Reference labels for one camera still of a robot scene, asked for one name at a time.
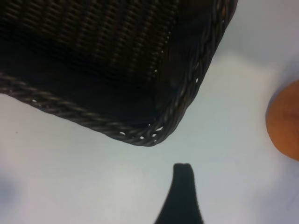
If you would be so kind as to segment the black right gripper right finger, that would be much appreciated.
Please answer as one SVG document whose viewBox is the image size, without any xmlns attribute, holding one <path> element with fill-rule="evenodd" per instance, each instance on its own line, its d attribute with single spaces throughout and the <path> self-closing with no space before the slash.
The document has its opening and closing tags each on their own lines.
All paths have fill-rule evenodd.
<svg viewBox="0 0 299 224">
<path fill-rule="evenodd" d="M 197 200 L 194 172 L 189 163 L 179 164 L 183 178 L 183 215 L 185 224 L 203 224 L 203 218 Z"/>
</svg>

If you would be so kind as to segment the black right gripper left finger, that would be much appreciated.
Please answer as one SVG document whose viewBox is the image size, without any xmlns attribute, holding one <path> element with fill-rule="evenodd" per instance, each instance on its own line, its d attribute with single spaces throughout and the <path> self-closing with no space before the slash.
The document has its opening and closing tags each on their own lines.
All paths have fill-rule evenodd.
<svg viewBox="0 0 299 224">
<path fill-rule="evenodd" d="M 174 164 L 171 186 L 155 221 L 156 224 L 178 224 L 178 216 L 181 207 L 180 203 L 182 201 L 181 191 L 183 189 L 183 171 L 183 163 Z"/>
</svg>

